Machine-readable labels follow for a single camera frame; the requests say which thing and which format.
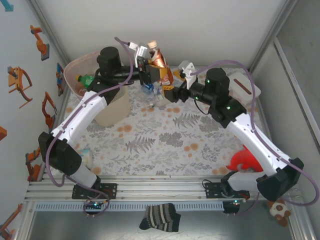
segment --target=white panel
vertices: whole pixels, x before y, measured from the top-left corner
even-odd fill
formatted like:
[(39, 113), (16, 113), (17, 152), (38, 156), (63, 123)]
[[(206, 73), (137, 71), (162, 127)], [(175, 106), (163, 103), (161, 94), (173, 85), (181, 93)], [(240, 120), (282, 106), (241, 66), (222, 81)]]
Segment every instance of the white panel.
[[(13, 12), (5, 12), (0, 6), (0, 126), (7, 130), (7, 136), (0, 141), (0, 224), (4, 222), (21, 203), (28, 187), (28, 171), (25, 165), (26, 153), (37, 147), (38, 136), (48, 132), (42, 113), (42, 101), (47, 91), (59, 110), (63, 95), (58, 97), (56, 70), (59, 62), (54, 49), (50, 46), (50, 58), (41, 61), (36, 46), (36, 38), (30, 32), (30, 25), (39, 27), (27, 1), (10, 0)], [(39, 34), (44, 43), (47, 38)], [(33, 86), (25, 91), (31, 102), (19, 109), (25, 102), (18, 91), (8, 93), (7, 67), (20, 66), (29, 75)], [(47, 112), (54, 114), (50, 104)]]
[[(249, 66), (285, 0), (38, 0), (72, 60), (118, 36), (156, 40), (172, 66), (233, 59)], [(127, 57), (121, 49), (123, 62)]]
[[(320, 154), (273, 45), (267, 49), (253, 77), (261, 89), (260, 101), (274, 144), (292, 158), (299, 157), (304, 163), (303, 170), (320, 185)], [(298, 184), (305, 201), (311, 201), (315, 196), (311, 183), (301, 176)], [(320, 237), (320, 202), (307, 210)]]

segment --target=black sock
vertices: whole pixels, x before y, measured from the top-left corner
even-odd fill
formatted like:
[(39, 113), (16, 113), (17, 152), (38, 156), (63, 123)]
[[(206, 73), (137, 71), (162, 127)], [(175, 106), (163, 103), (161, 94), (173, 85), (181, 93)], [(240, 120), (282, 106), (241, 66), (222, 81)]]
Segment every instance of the black sock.
[(147, 206), (139, 227), (142, 230), (155, 228), (166, 232), (177, 232), (180, 217), (181, 215), (176, 213), (176, 208), (172, 203)]

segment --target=purple cable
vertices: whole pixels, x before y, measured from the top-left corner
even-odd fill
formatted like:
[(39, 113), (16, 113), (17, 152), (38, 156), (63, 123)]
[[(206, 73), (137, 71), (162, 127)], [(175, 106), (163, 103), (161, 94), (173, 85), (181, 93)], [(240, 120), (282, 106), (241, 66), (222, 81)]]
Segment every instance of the purple cable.
[[(124, 85), (131, 79), (131, 77), (132, 77), (132, 74), (133, 74), (133, 71), (134, 71), (134, 63), (133, 63), (133, 60), (132, 60), (132, 58), (131, 58), (131, 55), (130, 55), (129, 50), (128, 50), (127, 47), (126, 47), (126, 45), (128, 45), (129, 43), (120, 40), (118, 37), (115, 37), (114, 39), (115, 39), (116, 41), (118, 41), (118, 42), (122, 45), (122, 47), (124, 48), (126, 54), (127, 54), (128, 57), (129, 57), (129, 62), (130, 62), (130, 72), (129, 72), (129, 76), (126, 78), (126, 80), (125, 80), (124, 82), (121, 82), (120, 84), (118, 84), (118, 85), (116, 85), (116, 86), (113, 86), (113, 87), (104, 89), (104, 90), (102, 90), (102, 91), (94, 94), (93, 96), (89, 97), (89, 98), (84, 102), (85, 105), (88, 104), (88, 103), (89, 103), (93, 98), (95, 98), (96, 96), (99, 96), (99, 95), (101, 95), (101, 94), (104, 94), (104, 93), (106, 93), (106, 92), (109, 92), (109, 91), (111, 91), (111, 90), (114, 90), (114, 89), (117, 89), (117, 88), (120, 88), (120, 87), (124, 86)], [(62, 129), (65, 130), (65, 129), (67, 128), (67, 126), (70, 124), (70, 122), (75, 118), (75, 116), (80, 112), (80, 110), (81, 110), (82, 108), (83, 108), (83, 106), (80, 105), (80, 106), (75, 110), (75, 112), (72, 114), (72, 116), (71, 116), (71, 117), (68, 119), (68, 121), (64, 124), (64, 126), (62, 127)], [(99, 190), (95, 190), (95, 189), (91, 189), (91, 188), (89, 188), (89, 187), (86, 187), (86, 186), (84, 186), (84, 185), (76, 182), (76, 181), (73, 180), (71, 177), (66, 176), (65, 174), (62, 175), (62, 181), (61, 181), (61, 183), (58, 183), (58, 182), (56, 182), (54, 176), (52, 175), (52, 172), (51, 172), (51, 169), (50, 169), (50, 164), (49, 164), (50, 152), (51, 152), (54, 144), (56, 143), (56, 141), (58, 140), (58, 138), (60, 137), (60, 135), (61, 135), (62, 133), (63, 133), (63, 131), (59, 131), (59, 132), (58, 132), (58, 134), (54, 137), (54, 139), (52, 140), (52, 142), (49, 144), (49, 147), (48, 147), (48, 149), (47, 149), (47, 151), (46, 151), (46, 154), (45, 154), (45, 167), (46, 167), (47, 170), (48, 170), (49, 178), (50, 178), (50, 180), (52, 181), (52, 183), (53, 183), (54, 185), (56, 185), (57, 187), (59, 187), (59, 188), (62, 187), (62, 186), (65, 184), (65, 177), (66, 177), (67, 179), (71, 180), (71, 181), (74, 182), (75, 184), (78, 184), (80, 187), (82, 187), (82, 188), (84, 188), (84, 189), (86, 189), (86, 190), (89, 190), (89, 191), (92, 191), (92, 192), (95, 192), (95, 193), (104, 195), (104, 196), (106, 197), (106, 199), (107, 199), (107, 206), (106, 206), (106, 208), (104, 208), (101, 212), (99, 212), (99, 213), (96, 214), (96, 215), (100, 215), (101, 213), (103, 213), (103, 212), (109, 207), (109, 203), (110, 203), (109, 201), (110, 201), (110, 199), (109, 199), (109, 197), (108, 197), (107, 194), (105, 194), (105, 193), (102, 192), (102, 191), (99, 191)]]
[(315, 204), (318, 199), (319, 199), (319, 188), (318, 188), (318, 185), (317, 183), (312, 179), (312, 177), (304, 172), (303, 170), (301, 170), (300, 168), (298, 168), (297, 166), (293, 165), (291, 162), (283, 159), (276, 151), (274, 151), (263, 139), (262, 137), (259, 135), (259, 133), (257, 132), (256, 130), (256, 126), (255, 126), (255, 122), (254, 122), (254, 109), (255, 109), (255, 103), (256, 103), (256, 90), (255, 90), (255, 83), (254, 83), (254, 80), (251, 76), (251, 74), (249, 73), (248, 69), (246, 68), (246, 66), (244, 66), (242, 63), (238, 62), (238, 61), (235, 61), (235, 60), (220, 60), (220, 61), (216, 61), (212, 64), (210, 64), (209, 66), (206, 66), (206, 67), (203, 67), (201, 69), (199, 69), (198, 71), (196, 72), (193, 72), (191, 73), (190, 75), (193, 76), (193, 75), (198, 75), (199, 73), (202, 73), (203, 71), (205, 70), (208, 70), (208, 69), (211, 69), (213, 67), (217, 67), (218, 65), (222, 65), (222, 64), (236, 64), (238, 66), (240, 66), (246, 73), (246, 75), (248, 76), (249, 80), (250, 80), (250, 84), (251, 84), (251, 88), (252, 88), (252, 102), (251, 102), (251, 114), (250, 114), (250, 121), (251, 121), (251, 127), (252, 127), (252, 130), (254, 132), (254, 134), (256, 135), (256, 137), (260, 140), (260, 142), (271, 152), (273, 153), (280, 161), (284, 162), (285, 164), (289, 165), (291, 168), (297, 170), (299, 173), (301, 173), (302, 175), (304, 175), (310, 182), (311, 184), (313, 185), (314, 187), (314, 190), (315, 190), (315, 197), (312, 201), (310, 202), (307, 202), (307, 203), (298, 203), (298, 202), (293, 202), (293, 201), (290, 201), (288, 199), (285, 199), (284, 200), (287, 202), (287, 203), (290, 203), (292, 205), (296, 205), (296, 206), (301, 206), (301, 207), (307, 207), (307, 206), (311, 206), (313, 204)]

